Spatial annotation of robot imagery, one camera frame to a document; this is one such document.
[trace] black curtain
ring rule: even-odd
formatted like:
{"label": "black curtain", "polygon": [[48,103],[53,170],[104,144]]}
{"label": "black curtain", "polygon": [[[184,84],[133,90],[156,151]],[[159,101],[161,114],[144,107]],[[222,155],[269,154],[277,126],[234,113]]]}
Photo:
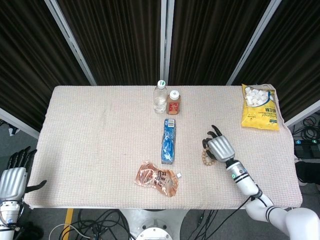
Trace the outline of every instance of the black curtain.
{"label": "black curtain", "polygon": [[40,131],[54,87],[89,82],[44,1],[0,3],[0,108]]}
{"label": "black curtain", "polygon": [[175,0],[170,85],[225,85],[269,0]]}
{"label": "black curtain", "polygon": [[283,0],[234,85],[272,84],[287,121],[320,100],[320,1]]}
{"label": "black curtain", "polygon": [[98,85],[155,85],[161,0],[58,0]]}

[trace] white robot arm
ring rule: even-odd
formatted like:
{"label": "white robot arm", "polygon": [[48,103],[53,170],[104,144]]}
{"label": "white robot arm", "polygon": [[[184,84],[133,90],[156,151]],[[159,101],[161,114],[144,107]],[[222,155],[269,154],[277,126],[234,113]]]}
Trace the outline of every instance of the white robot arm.
{"label": "white robot arm", "polygon": [[245,206],[247,214],[254,220],[271,223],[281,230],[290,240],[319,240],[320,220],[318,215],[307,208],[295,208],[290,211],[274,206],[258,185],[255,184],[247,169],[235,160],[235,151],[219,129],[212,125],[216,133],[209,131],[212,138],[202,141],[203,147],[209,147],[207,154],[218,162],[226,164],[226,171],[233,178],[240,191],[251,196],[252,201]]}
{"label": "white robot arm", "polygon": [[15,231],[19,231],[17,220],[22,204],[22,197],[42,188],[46,180],[39,185],[26,187],[28,169],[37,150],[28,154],[30,147],[13,154],[2,173],[0,180],[0,240],[12,240]]}

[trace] bottle label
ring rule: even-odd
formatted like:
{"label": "bottle label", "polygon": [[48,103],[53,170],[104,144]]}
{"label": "bottle label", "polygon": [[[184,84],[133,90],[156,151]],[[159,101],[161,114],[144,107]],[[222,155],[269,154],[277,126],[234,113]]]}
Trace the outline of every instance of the bottle label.
{"label": "bottle label", "polygon": [[177,114],[179,109],[179,103],[178,102],[170,102],[169,103],[169,113],[171,114]]}

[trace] white bottle cap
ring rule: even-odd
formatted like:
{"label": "white bottle cap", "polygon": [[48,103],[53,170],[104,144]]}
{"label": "white bottle cap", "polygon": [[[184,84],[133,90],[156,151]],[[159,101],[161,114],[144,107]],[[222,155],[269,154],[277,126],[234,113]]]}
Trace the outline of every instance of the white bottle cap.
{"label": "white bottle cap", "polygon": [[166,86],[166,82],[163,80],[158,81],[158,89],[164,89]]}
{"label": "white bottle cap", "polygon": [[180,94],[179,94],[179,92],[177,90],[172,90],[170,92],[170,98],[172,100],[177,100],[179,98],[179,96],[180,96]]}

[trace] plastic bottle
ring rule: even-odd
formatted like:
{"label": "plastic bottle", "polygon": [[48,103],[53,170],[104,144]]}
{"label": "plastic bottle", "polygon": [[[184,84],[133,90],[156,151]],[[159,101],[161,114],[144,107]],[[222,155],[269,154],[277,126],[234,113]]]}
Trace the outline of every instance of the plastic bottle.
{"label": "plastic bottle", "polygon": [[153,109],[157,114],[163,114],[166,111],[167,97],[166,82],[159,80],[153,92]]}

